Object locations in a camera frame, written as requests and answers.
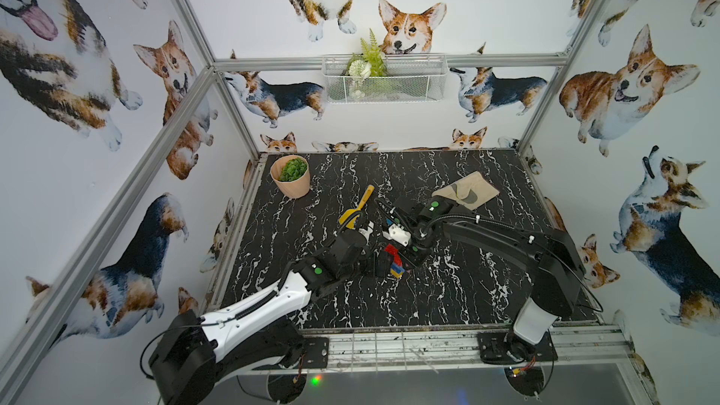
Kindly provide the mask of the red lego brick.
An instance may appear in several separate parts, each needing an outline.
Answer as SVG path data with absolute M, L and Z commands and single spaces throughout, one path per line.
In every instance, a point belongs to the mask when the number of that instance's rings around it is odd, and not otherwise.
M 402 266 L 402 260 L 399 256 L 399 250 L 395 246 L 393 246 L 392 244 L 388 244 L 385 247 L 384 251 L 392 257 L 393 264 L 396 264 L 397 266 Z

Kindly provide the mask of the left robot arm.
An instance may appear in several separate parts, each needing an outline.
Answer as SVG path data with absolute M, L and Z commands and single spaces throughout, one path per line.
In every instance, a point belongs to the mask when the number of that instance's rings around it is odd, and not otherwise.
M 141 354 L 163 404 L 198 404 L 233 373 L 292 367 L 306 350 L 289 315 L 333 294 L 366 267 L 372 226 L 342 228 L 315 253 L 286 264 L 279 280 L 224 309 L 180 314 Z

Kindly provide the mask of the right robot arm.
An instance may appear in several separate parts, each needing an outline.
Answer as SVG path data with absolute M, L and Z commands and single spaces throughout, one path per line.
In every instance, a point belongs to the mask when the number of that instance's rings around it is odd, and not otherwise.
M 567 232 L 519 228 L 440 196 L 409 211 L 400 202 L 380 202 L 379 209 L 389 238 L 401 246 L 401 257 L 412 267 L 423 264 L 443 237 L 499 256 L 526 273 L 532 290 L 512 326 L 516 341 L 536 346 L 553 324 L 572 317 L 585 286 L 585 270 Z

